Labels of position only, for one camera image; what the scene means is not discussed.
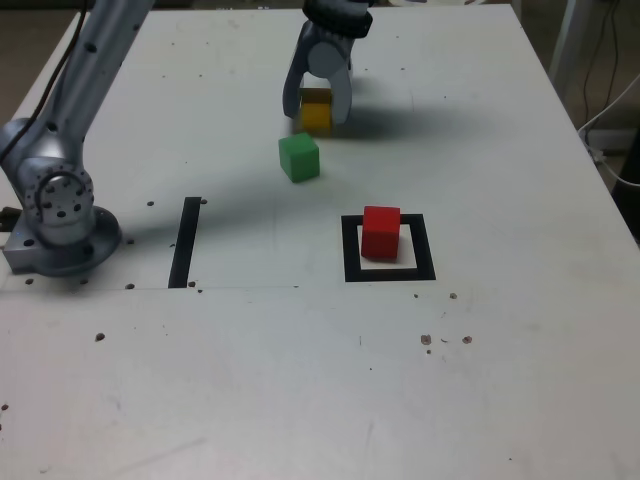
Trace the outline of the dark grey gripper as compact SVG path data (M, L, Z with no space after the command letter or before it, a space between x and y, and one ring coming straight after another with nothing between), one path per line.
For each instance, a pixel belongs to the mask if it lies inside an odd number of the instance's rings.
M284 115L289 119L298 115L301 85L304 75L310 73L329 82L332 94L332 122L344 124L351 110L352 85L350 57L344 55L341 50L351 50L355 39L331 32L307 20L301 28L299 42L284 82ZM309 43L317 44L311 48Z

